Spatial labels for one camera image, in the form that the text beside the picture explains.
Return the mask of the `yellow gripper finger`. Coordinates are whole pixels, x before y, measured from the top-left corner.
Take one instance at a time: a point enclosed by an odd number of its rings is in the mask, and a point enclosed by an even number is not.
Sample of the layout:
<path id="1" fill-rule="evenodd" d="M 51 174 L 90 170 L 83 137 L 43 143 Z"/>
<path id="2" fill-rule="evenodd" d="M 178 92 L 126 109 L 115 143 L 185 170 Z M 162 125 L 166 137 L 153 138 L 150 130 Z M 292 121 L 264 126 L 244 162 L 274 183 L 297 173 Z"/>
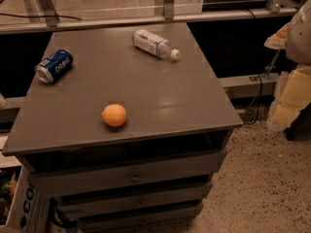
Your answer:
<path id="1" fill-rule="evenodd" d="M 310 103 L 311 66 L 298 64 L 290 73 L 282 71 L 268 111 L 267 128 L 273 132 L 289 128 Z"/>
<path id="2" fill-rule="evenodd" d="M 275 34 L 266 39 L 264 45 L 269 49 L 284 50 L 286 48 L 288 28 L 288 23 L 282 26 Z"/>

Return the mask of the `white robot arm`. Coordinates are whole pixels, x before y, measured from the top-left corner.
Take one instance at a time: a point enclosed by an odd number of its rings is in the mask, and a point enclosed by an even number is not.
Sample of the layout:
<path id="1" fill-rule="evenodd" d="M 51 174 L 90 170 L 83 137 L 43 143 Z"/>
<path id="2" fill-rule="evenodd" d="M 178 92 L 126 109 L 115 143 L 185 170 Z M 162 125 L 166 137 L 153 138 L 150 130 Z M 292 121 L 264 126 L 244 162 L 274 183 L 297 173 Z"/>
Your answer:
<path id="1" fill-rule="evenodd" d="M 274 132 L 291 126 L 311 103 L 311 0 L 307 0 L 292 20 L 264 42 L 267 48 L 284 50 L 297 64 L 293 71 L 282 71 L 275 86 L 267 119 Z"/>

